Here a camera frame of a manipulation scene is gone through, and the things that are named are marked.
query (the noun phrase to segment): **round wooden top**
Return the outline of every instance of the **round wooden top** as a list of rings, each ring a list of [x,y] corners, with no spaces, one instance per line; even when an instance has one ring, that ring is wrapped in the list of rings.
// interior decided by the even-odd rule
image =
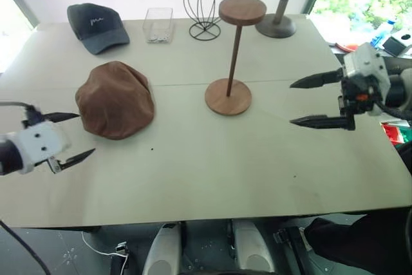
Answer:
[[[260,0],[223,0],[219,16],[237,26],[250,26],[260,22],[266,14],[266,5]]]

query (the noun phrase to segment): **plastic bottle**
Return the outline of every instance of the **plastic bottle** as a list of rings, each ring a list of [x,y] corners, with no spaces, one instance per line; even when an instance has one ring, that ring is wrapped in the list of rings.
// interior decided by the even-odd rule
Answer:
[[[388,19],[386,23],[382,23],[378,29],[376,29],[375,36],[371,40],[370,44],[374,48],[378,48],[380,44],[383,43],[384,38],[391,33],[394,24],[395,22],[391,19]]]

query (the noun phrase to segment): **round wooden base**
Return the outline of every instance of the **round wooden base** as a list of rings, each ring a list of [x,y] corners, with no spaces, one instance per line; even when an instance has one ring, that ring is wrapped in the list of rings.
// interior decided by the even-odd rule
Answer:
[[[230,96],[226,96],[229,79],[214,81],[206,90],[205,101],[208,107],[216,113],[233,116],[243,113],[252,102],[252,94],[248,87],[237,80],[233,80]]]

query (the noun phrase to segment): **white wire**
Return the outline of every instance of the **white wire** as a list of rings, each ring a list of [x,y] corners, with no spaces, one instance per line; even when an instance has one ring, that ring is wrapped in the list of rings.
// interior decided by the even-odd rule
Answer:
[[[123,275],[124,267],[126,266],[126,262],[127,262],[128,257],[129,257],[129,254],[126,255],[126,259],[124,260],[122,270],[120,271],[120,275]]]
[[[84,239],[84,233],[83,233],[83,231],[82,231],[82,239],[83,239],[83,242],[84,242],[92,251],[94,251],[94,252],[96,252],[96,253],[98,253],[98,254],[102,254],[103,256],[119,256],[119,257],[122,257],[122,258],[126,258],[126,260],[127,260],[127,257],[129,256],[128,254],[127,254],[127,255],[118,254],[117,252],[111,252],[111,253],[108,254],[108,253],[106,253],[106,252],[97,251],[97,250],[94,249],[92,246],[90,246],[88,242],[86,242],[86,240]]]

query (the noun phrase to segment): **floor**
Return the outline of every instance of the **floor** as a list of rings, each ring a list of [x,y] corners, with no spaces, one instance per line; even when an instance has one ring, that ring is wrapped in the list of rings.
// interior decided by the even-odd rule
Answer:
[[[332,214],[323,216],[337,223],[351,224],[361,216]],[[278,221],[274,225],[307,226],[313,218]],[[201,220],[187,223],[187,244],[183,252],[182,271],[208,269],[235,269],[227,243],[226,220]],[[115,246],[127,240],[131,259],[125,275],[141,274],[151,242],[161,224],[121,225],[102,227],[86,240],[94,248],[113,252]],[[15,229],[15,231],[44,260],[53,275],[94,275],[110,273],[110,258],[90,250],[78,231]],[[264,235],[275,246],[271,235]],[[281,275],[299,274],[293,263],[290,249],[283,247],[286,255],[274,253],[275,264],[282,265]],[[366,271],[328,261],[313,251],[309,252],[315,275],[367,275]],[[8,234],[0,230],[0,273],[13,275],[43,274],[30,255]]]

